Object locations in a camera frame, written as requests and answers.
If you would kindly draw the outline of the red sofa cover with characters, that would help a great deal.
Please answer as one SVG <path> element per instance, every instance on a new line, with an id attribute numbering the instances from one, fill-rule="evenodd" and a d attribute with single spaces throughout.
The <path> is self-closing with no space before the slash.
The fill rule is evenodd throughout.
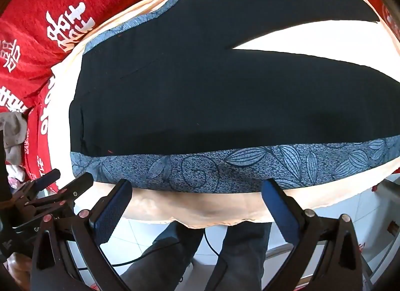
<path id="1" fill-rule="evenodd" d="M 50 171 L 49 104 L 55 97 L 52 66 L 103 22 L 153 0 L 11 0 L 1 15 L 1 111 L 19 112 L 26 138 L 11 164 L 36 179 Z M 399 158 L 399 137 L 319 146 L 254 147 L 229 156 L 235 170 L 276 168 L 285 189 L 322 185 Z"/>

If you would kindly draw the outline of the grey-beige clothes pile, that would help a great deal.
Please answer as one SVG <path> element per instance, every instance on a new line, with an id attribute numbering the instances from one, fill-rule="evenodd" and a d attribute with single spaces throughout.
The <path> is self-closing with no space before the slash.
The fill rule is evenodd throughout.
<path id="1" fill-rule="evenodd" d="M 1 132 L 5 149 L 8 182 L 12 189 L 19 189 L 26 178 L 23 169 L 24 142 L 27 137 L 27 121 L 18 112 L 1 113 Z"/>

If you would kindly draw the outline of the black pants with grey trim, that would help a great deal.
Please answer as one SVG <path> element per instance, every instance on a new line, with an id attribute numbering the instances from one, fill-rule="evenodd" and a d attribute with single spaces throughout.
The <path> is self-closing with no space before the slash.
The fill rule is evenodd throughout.
<path id="1" fill-rule="evenodd" d="M 189 193 L 315 186 L 399 157 L 399 51 L 364 0 L 167 0 L 85 48 L 75 176 Z"/>

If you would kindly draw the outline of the peach seat cloth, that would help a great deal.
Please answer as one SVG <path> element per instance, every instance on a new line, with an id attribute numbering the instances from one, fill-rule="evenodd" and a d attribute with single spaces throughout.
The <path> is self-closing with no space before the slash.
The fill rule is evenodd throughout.
<path id="1" fill-rule="evenodd" d="M 51 166 L 61 171 L 56 185 L 59 189 L 74 180 L 70 161 L 69 106 L 81 69 L 84 51 L 98 36 L 138 15 L 145 15 L 163 6 L 168 0 L 142 0 L 105 21 L 84 37 L 62 62 L 52 67 L 51 95 L 48 97 L 48 148 Z M 334 205 L 371 188 L 399 167 L 395 158 L 366 172 L 338 181 L 286 190 L 302 208 Z M 167 223 L 177 220 L 187 227 L 204 228 L 214 225 L 235 225 L 245 220 L 271 222 L 272 216 L 259 193 L 205 194 L 178 193 L 134 189 L 126 218 L 144 222 Z"/>

